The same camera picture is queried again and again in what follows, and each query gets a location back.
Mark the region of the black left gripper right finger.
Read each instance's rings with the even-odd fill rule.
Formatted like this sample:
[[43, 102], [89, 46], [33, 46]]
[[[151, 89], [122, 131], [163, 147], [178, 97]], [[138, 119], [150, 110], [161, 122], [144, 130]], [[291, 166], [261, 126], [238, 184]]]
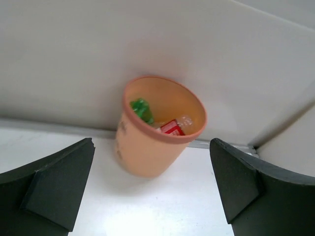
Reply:
[[210, 157], [224, 214], [236, 236], [313, 236], [315, 179], [215, 138]]

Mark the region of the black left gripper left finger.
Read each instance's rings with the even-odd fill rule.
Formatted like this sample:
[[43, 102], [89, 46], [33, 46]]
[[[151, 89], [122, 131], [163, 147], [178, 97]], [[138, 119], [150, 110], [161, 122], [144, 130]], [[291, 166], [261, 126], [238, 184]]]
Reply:
[[2, 236], [66, 236], [73, 231], [95, 147], [84, 138], [0, 175]]

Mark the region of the clear crushed blue-cap bottle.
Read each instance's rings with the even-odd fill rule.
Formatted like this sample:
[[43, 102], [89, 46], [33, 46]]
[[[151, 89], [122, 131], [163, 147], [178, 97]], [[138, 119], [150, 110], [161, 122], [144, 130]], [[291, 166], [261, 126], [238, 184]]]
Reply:
[[193, 128], [193, 121], [188, 115], [180, 115], [176, 118], [176, 121], [182, 130]]

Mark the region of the red label clear bottle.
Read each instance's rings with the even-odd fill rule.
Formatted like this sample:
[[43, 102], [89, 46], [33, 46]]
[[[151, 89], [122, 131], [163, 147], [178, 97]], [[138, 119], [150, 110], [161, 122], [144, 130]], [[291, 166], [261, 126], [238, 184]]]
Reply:
[[173, 136], [185, 136], [185, 133], [183, 132], [182, 128], [180, 127], [178, 121], [176, 119], [173, 119], [160, 127], [156, 129], [157, 131], [169, 134]]

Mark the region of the green plastic bottle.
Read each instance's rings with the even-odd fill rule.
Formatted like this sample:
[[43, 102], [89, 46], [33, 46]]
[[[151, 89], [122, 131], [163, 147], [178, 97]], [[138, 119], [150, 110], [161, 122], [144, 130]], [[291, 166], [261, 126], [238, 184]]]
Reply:
[[154, 117], [150, 108], [149, 103], [143, 99], [138, 98], [136, 100], [130, 101], [129, 103], [131, 109], [134, 113], [146, 124], [152, 126], [154, 124]]

